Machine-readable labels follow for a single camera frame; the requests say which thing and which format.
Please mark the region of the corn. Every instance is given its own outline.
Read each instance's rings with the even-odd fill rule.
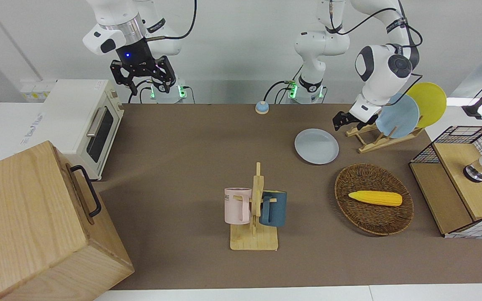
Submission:
[[[395,192],[359,190],[349,193],[349,197],[360,202],[382,206],[396,207],[403,204],[403,197]]]

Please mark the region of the mug handle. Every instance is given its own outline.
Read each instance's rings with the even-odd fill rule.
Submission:
[[[248,217],[246,217],[245,219],[245,212],[249,211],[249,197],[248,196],[241,196],[243,198],[243,207],[241,208],[241,212],[239,213],[240,214],[240,217],[239,219],[241,219],[241,222],[242,223],[246,223],[250,220],[250,215]]]
[[[263,203],[263,209],[262,209],[262,222],[264,224],[269,223],[269,216],[270,216],[270,202],[271,197],[270,196],[264,196],[264,203]]]

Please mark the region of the oven door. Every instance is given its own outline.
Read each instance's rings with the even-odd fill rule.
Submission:
[[[120,117],[113,104],[105,94],[104,98],[96,109],[92,124],[86,133],[86,143],[81,151],[83,160],[96,171],[94,178],[97,179],[101,177],[105,160],[120,123]]]

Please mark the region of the mug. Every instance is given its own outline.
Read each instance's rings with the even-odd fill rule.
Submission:
[[[252,189],[250,188],[224,189],[224,221],[233,225],[250,223],[249,202],[251,197]]]
[[[285,224],[285,208],[287,192],[278,190],[264,190],[262,202],[262,215],[260,224],[271,227],[281,227]]]

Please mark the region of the yellow plate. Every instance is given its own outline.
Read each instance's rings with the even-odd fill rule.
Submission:
[[[447,97],[444,90],[432,82],[415,84],[407,92],[418,104],[420,120],[418,128],[425,128],[437,122],[446,111]]]

